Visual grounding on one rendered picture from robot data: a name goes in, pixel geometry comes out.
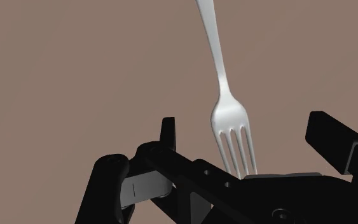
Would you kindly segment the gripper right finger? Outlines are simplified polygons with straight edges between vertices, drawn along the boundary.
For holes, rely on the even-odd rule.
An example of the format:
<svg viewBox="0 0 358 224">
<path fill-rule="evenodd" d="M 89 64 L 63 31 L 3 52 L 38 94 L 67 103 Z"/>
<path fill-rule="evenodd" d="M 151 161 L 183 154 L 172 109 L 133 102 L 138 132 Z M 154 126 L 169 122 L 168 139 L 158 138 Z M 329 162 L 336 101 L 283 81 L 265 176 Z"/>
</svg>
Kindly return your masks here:
<svg viewBox="0 0 358 224">
<path fill-rule="evenodd" d="M 324 111 L 312 111 L 305 140 L 337 172 L 358 182 L 358 132 Z"/>
</svg>

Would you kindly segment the silver metal fork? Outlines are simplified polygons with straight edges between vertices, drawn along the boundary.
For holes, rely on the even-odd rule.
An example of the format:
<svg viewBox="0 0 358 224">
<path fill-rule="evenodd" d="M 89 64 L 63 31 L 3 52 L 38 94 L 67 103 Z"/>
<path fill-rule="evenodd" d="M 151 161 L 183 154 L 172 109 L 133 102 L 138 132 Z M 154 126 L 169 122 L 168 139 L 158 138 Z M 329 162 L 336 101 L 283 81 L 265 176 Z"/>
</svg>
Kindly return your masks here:
<svg viewBox="0 0 358 224">
<path fill-rule="evenodd" d="M 242 176 L 238 166 L 237 156 L 234 151 L 233 140 L 231 138 L 232 132 L 235 134 L 237 140 L 240 158 L 246 175 L 249 174 L 249 168 L 247 164 L 247 157 L 245 155 L 241 131 L 245 132 L 252 170 L 255 174 L 258 173 L 249 117 L 246 109 L 236 98 L 234 98 L 230 90 L 219 40 L 214 0 L 195 1 L 200 12 L 204 30 L 209 42 L 210 51 L 214 61 L 214 67 L 216 69 L 219 89 L 218 99 L 210 116 L 210 125 L 226 172 L 230 174 L 231 169 L 224 150 L 223 142 L 221 140 L 221 135 L 224 135 L 226 139 L 233 167 L 238 179 L 241 179 Z"/>
</svg>

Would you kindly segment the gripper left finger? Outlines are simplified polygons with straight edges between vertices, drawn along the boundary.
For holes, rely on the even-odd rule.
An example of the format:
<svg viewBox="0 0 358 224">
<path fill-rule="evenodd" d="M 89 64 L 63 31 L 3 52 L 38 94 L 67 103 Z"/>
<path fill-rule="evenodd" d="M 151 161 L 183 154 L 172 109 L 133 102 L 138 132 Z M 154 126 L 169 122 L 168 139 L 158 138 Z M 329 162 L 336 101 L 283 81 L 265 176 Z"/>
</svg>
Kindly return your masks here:
<svg viewBox="0 0 358 224">
<path fill-rule="evenodd" d="M 145 200 L 175 224 L 242 224 L 224 194 L 236 182 L 204 160 L 178 154 L 175 119 L 165 117 L 159 140 L 141 144 L 132 159 L 113 154 L 95 161 L 74 224 L 130 224 Z"/>
</svg>

